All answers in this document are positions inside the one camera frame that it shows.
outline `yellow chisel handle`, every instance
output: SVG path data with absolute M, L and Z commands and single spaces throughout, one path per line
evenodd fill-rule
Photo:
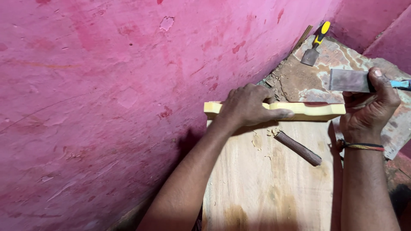
M 329 28 L 330 28 L 330 22 L 329 21 L 324 22 L 323 26 L 321 27 L 320 34 L 317 35 L 317 37 L 315 37 L 314 45 L 318 43 L 317 46 L 319 46 L 323 42 L 323 38 L 326 36 L 326 33 Z

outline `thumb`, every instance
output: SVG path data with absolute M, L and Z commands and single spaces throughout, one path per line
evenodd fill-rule
M 268 120 L 278 120 L 284 118 L 292 118 L 294 116 L 294 112 L 288 109 L 265 109 L 266 116 Z
M 382 74 L 379 68 L 372 67 L 368 72 L 368 78 L 375 88 L 378 101 L 389 104 L 395 98 L 395 92 L 390 80 Z

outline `chisel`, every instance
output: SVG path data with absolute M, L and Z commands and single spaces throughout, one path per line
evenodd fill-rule
M 317 35 L 317 37 L 315 37 L 314 45 L 312 46 L 312 49 L 308 49 L 305 51 L 304 56 L 301 59 L 301 63 L 314 66 L 315 61 L 320 55 L 320 53 L 317 51 L 317 47 L 323 42 L 323 38 L 325 37 L 329 28 L 330 28 L 330 22 L 327 21 L 321 27 L 320 34 Z

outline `chisel handle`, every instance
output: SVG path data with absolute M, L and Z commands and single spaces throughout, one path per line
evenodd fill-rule
M 393 88 L 398 88 L 400 90 L 407 90 L 411 91 L 411 80 L 403 80 L 403 81 L 396 81 L 396 80 L 391 80 L 391 86 Z
M 330 28 L 330 22 L 326 21 L 321 27 L 320 33 L 314 39 L 314 47 L 317 48 L 322 42 L 323 38 L 326 36 L 328 29 Z

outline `forearm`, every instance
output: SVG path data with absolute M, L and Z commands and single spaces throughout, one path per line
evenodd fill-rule
M 214 164 L 236 127 L 215 119 L 153 201 L 137 230 L 191 230 Z
M 377 136 L 349 142 L 381 141 Z M 388 195 L 382 152 L 345 149 L 341 224 L 342 231 L 399 230 Z

